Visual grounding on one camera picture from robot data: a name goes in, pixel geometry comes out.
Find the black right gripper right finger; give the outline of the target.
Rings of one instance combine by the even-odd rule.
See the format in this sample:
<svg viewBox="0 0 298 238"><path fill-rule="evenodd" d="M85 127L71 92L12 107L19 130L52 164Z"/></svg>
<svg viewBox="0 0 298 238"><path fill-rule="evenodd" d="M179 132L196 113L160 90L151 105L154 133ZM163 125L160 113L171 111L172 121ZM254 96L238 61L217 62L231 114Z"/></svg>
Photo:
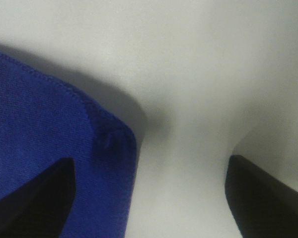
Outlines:
<svg viewBox="0 0 298 238"><path fill-rule="evenodd" d="M244 238L298 238L298 192L241 155L229 158L225 197Z"/></svg>

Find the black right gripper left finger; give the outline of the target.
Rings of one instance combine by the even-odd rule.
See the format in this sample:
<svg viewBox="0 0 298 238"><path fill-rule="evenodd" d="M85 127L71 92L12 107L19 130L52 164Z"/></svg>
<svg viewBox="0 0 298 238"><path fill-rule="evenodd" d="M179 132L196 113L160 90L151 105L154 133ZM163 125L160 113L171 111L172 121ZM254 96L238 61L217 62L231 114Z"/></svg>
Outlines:
<svg viewBox="0 0 298 238"><path fill-rule="evenodd" d="M0 238L58 238L75 198L75 165L62 158L0 199Z"/></svg>

